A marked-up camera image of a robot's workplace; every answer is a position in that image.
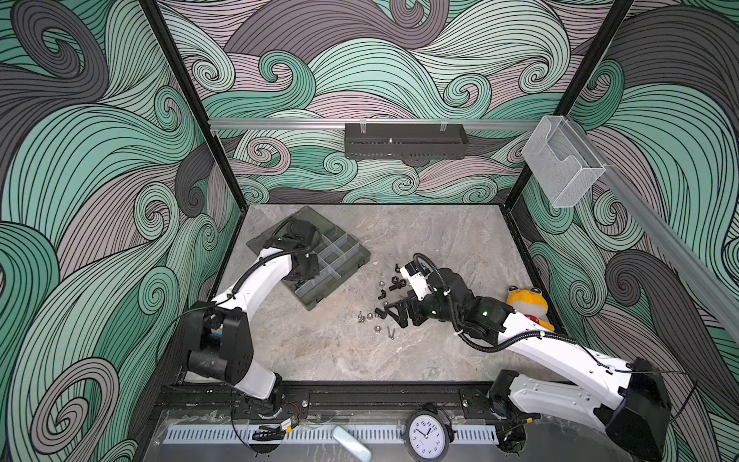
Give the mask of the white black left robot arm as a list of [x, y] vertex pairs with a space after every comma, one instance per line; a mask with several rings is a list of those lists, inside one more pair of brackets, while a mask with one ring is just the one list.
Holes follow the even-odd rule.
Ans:
[[320, 241], [312, 223], [285, 219], [234, 284], [212, 300], [192, 305], [182, 317], [186, 370], [254, 400], [275, 402], [281, 379], [254, 359], [251, 319], [281, 281], [306, 281], [319, 274]]

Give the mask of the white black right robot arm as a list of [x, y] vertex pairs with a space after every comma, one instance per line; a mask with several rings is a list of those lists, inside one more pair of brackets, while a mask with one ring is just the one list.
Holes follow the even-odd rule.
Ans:
[[402, 268], [394, 282], [408, 284], [406, 298], [375, 309], [400, 327], [436, 320], [450, 323], [455, 335], [478, 352], [515, 352], [563, 377], [538, 381], [503, 371], [490, 390], [501, 429], [523, 439], [523, 420], [536, 414], [587, 425], [603, 432], [619, 448], [642, 461], [659, 461], [673, 409], [659, 371], [643, 358], [631, 361], [581, 346], [551, 330], [531, 313], [531, 304], [511, 306], [477, 296], [448, 268]]

